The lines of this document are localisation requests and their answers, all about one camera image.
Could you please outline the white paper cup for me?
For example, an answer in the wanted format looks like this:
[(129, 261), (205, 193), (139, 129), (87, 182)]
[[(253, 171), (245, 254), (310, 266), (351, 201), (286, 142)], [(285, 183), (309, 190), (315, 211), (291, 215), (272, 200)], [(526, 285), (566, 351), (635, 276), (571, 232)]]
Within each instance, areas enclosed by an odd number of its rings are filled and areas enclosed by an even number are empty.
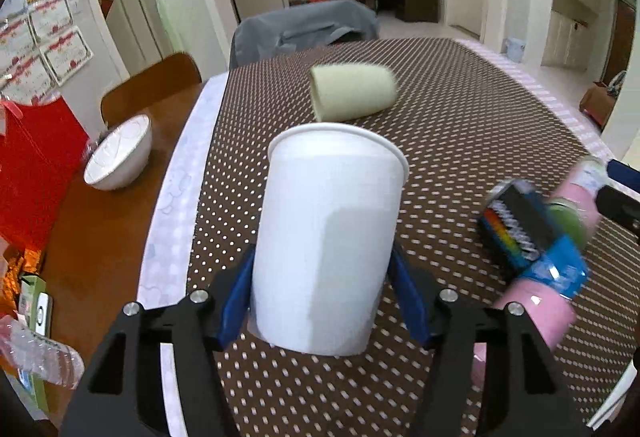
[(257, 230), (248, 330), (284, 349), (366, 349), (409, 164), (393, 142), (340, 123), (272, 139)]

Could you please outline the cream foam cup lying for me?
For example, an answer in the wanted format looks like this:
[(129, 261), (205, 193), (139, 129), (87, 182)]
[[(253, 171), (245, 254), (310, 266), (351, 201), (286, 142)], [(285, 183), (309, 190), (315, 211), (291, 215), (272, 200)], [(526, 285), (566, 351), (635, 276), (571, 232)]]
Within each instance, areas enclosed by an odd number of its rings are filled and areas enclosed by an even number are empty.
[(319, 64), (310, 69), (310, 97), (318, 122), (372, 116), (398, 99), (395, 75), (379, 64)]

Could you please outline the pink green labelled bottle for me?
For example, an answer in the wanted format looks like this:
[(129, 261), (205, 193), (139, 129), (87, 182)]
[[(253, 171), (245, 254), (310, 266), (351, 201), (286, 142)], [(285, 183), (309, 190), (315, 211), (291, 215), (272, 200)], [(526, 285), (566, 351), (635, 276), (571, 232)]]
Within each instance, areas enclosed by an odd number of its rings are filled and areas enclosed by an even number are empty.
[(521, 304), (550, 349), (576, 320), (572, 299), (588, 279), (582, 252), (597, 230), (596, 199), (607, 183), (603, 161), (584, 157), (550, 198), (528, 180), (503, 180), (478, 217), (480, 240), (506, 281), (492, 307)]

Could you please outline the blue black cylindrical container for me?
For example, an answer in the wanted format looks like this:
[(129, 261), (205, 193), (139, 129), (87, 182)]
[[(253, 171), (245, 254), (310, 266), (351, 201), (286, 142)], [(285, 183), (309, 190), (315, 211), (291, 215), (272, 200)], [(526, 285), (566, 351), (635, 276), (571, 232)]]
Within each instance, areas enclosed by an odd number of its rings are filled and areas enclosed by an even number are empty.
[(572, 299), (588, 280), (582, 253), (527, 180), (505, 180), (489, 191), (477, 231), (505, 283), (529, 279)]

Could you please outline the clear plastic bottle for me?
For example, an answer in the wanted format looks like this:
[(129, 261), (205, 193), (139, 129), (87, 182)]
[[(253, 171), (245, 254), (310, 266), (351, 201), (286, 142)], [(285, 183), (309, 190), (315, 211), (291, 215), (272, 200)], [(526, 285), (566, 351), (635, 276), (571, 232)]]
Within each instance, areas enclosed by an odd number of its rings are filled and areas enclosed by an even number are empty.
[(85, 372), (77, 350), (48, 339), (10, 316), (1, 318), (1, 355), (15, 369), (75, 389)]

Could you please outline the brown polka dot tablecloth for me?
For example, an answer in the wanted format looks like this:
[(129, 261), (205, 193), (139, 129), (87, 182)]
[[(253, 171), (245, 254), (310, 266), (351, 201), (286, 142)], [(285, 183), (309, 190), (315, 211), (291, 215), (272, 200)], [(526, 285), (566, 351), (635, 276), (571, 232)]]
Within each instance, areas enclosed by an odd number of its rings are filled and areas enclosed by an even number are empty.
[[(613, 152), (576, 113), (477, 43), (402, 38), (320, 47), (211, 79), (172, 153), (144, 251), (139, 295), (171, 305), (205, 289), (257, 238), (271, 140), (312, 121), (309, 72), (320, 64), (381, 64), (395, 105), (358, 126), (405, 154), (395, 237), (409, 261), (461, 299), (490, 305), (506, 287), (476, 230), (487, 192), (524, 178), (550, 194), (581, 158)], [(405, 436), (432, 373), (383, 287), (358, 355), (281, 349), (242, 331), (214, 355), (238, 436)]]

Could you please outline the light blue bin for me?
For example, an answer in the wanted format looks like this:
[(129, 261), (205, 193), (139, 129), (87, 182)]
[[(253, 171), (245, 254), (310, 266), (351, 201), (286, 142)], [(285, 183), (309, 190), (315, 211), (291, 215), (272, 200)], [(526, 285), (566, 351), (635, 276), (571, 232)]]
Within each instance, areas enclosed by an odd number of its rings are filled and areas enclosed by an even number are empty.
[(525, 49), (526, 43), (523, 40), (512, 38), (512, 36), (506, 38), (506, 58), (514, 64), (520, 64), (523, 61)]

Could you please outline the white ceramic bowl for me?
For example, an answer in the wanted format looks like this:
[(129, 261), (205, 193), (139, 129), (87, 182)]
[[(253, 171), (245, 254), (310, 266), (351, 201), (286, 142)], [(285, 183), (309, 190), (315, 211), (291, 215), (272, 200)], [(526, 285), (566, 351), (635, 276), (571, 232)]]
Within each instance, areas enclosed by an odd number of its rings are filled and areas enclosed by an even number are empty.
[(151, 149), (151, 119), (138, 114), (118, 125), (93, 151), (85, 167), (84, 182), (102, 191), (125, 188), (140, 176)]

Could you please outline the red cloth bag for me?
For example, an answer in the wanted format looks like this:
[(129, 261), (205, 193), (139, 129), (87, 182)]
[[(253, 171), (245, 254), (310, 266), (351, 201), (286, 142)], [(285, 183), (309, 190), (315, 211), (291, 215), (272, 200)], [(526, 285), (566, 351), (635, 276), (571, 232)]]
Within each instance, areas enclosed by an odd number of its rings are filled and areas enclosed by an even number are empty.
[(1, 237), (17, 249), (44, 249), (89, 137), (63, 98), (3, 101), (1, 111)]

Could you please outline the grey covered chair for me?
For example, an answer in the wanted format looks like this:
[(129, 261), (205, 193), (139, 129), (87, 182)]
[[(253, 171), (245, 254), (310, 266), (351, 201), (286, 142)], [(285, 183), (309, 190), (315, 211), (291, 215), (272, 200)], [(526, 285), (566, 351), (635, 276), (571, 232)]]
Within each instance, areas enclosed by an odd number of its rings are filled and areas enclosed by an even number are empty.
[(376, 38), (375, 11), (354, 0), (292, 6), (244, 19), (233, 34), (229, 67), (236, 69), (319, 46)]

